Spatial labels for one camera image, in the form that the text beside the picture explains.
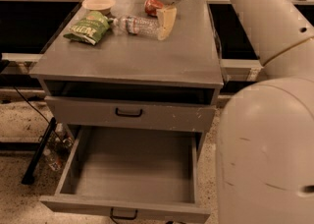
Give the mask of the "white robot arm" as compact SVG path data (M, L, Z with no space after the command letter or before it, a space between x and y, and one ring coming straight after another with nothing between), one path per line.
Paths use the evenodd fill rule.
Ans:
M314 28L289 0L230 2L268 78L221 114L219 224L314 224Z

